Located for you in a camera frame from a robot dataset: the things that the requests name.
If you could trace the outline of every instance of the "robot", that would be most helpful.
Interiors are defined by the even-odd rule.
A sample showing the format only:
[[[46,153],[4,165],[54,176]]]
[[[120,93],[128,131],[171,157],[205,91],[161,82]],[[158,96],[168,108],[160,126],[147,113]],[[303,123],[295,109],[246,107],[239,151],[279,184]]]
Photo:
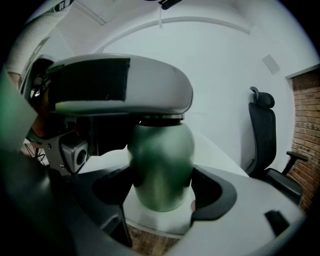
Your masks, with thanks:
[[[183,119],[193,100],[190,81],[169,64],[119,54],[58,62],[40,57],[21,87],[28,102],[39,79],[38,86],[49,88],[49,105],[59,116],[60,129],[47,138],[30,131],[28,139],[44,148],[50,168],[5,153],[8,198],[62,252],[137,255],[130,250],[123,211],[135,182],[131,169],[79,171],[90,156],[123,149],[143,117],[164,124]],[[75,132],[77,124],[81,129]],[[17,175],[23,177],[20,182],[15,182]],[[196,210],[190,229],[167,255],[273,255],[305,220],[296,204],[257,179],[195,165],[191,187]]]

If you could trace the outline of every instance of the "green cylinder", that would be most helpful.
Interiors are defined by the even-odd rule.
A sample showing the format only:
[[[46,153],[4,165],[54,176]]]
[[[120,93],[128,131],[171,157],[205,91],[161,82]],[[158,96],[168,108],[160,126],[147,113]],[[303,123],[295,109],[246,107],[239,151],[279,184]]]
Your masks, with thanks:
[[[141,122],[128,144],[130,168],[140,202],[168,212],[185,201],[194,167],[195,141],[178,121]]]

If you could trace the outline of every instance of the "person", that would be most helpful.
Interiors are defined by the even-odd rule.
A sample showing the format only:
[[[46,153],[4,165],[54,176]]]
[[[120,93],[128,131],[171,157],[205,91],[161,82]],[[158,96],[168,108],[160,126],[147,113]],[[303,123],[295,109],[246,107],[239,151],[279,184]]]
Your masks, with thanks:
[[[12,83],[18,88],[21,75],[41,41],[67,15],[74,0],[47,0],[25,23],[24,29],[15,40],[5,63],[6,71]],[[38,137],[45,137],[48,131],[47,114],[49,112],[48,90],[38,97],[32,107],[38,113],[32,125]]]

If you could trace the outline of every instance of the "chair headrest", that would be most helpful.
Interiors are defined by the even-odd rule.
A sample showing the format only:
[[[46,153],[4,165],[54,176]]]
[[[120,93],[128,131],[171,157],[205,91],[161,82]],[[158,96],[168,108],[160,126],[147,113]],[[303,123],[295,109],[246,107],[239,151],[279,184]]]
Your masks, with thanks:
[[[250,87],[250,90],[254,92],[253,102],[268,109],[272,109],[275,106],[274,97],[267,92],[259,92],[256,87]]]

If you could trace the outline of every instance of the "wooden floor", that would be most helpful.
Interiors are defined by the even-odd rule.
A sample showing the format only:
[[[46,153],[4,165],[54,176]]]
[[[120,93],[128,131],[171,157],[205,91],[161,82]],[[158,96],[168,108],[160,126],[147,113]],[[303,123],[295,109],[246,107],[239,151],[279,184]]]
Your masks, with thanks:
[[[179,239],[151,234],[127,225],[132,239],[132,250],[148,256],[164,255]]]

